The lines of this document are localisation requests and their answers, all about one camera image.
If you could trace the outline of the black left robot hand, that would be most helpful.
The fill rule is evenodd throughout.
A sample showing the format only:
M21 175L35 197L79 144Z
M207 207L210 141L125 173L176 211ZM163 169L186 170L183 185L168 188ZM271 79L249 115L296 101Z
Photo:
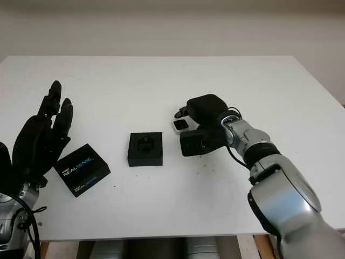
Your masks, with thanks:
M44 187L44 175L56 164L71 138L68 132L73 118L73 105L62 103L61 83L55 80L43 98L36 115L21 129L12 152L12 165L24 182Z

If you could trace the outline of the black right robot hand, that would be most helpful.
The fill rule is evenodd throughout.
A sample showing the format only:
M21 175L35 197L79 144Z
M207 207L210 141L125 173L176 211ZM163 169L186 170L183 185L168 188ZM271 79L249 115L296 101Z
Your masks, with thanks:
M219 116L227 111L227 104L215 94L189 99L174 115L176 131L215 130L221 128Z

